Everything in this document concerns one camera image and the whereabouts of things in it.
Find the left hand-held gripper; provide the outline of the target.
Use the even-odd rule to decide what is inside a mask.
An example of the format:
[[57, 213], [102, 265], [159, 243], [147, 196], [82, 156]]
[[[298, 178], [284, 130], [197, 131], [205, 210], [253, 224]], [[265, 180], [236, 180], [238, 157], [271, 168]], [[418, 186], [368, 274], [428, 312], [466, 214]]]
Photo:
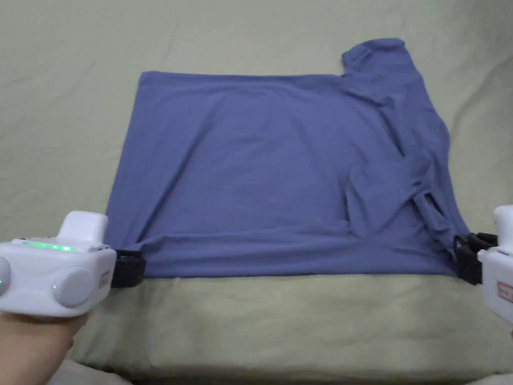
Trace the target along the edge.
[[116, 288], [144, 280], [140, 251], [116, 252], [104, 244], [108, 218], [73, 211], [55, 237], [17, 238], [1, 243], [1, 312], [72, 318], [103, 301], [116, 263]]

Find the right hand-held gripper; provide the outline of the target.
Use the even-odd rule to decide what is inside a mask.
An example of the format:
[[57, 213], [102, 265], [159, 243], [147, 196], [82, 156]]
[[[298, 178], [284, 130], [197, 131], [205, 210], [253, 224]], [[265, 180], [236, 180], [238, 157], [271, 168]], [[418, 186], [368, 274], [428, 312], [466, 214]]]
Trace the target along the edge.
[[482, 284], [487, 308], [500, 318], [512, 318], [512, 205], [497, 207], [494, 222], [497, 235], [454, 237], [457, 276], [473, 286]]

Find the person's left hand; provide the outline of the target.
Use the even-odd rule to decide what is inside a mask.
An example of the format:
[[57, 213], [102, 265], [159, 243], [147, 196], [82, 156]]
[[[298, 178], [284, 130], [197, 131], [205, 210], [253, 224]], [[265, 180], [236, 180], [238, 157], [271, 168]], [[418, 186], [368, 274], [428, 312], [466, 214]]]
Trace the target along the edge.
[[1, 314], [1, 346], [21, 357], [48, 355], [63, 359], [89, 314], [72, 318], [37, 319], [13, 313]]

